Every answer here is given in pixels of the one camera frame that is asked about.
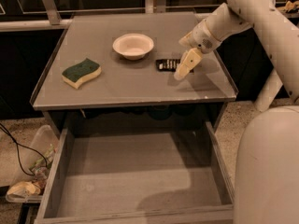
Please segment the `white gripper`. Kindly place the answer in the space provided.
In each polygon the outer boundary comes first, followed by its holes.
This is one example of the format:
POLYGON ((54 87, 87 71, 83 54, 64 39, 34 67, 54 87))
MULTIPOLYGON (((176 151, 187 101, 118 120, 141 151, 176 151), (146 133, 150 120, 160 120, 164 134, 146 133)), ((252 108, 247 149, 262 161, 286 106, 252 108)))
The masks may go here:
POLYGON ((206 21, 200 21, 191 33, 187 33, 179 40, 179 44, 190 50, 183 53, 174 74, 175 80, 185 78, 202 61, 203 53, 214 51, 221 42, 209 31, 206 21))

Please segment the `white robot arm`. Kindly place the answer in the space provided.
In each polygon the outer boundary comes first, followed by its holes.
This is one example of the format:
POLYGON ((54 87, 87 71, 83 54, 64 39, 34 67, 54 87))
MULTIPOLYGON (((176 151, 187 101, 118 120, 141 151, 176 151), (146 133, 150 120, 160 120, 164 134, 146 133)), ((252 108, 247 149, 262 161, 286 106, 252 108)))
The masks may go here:
POLYGON ((179 43, 182 80, 230 35, 252 28, 292 105, 269 109, 242 134, 235 167, 234 224, 299 224, 299 29, 275 0, 226 0, 179 43))

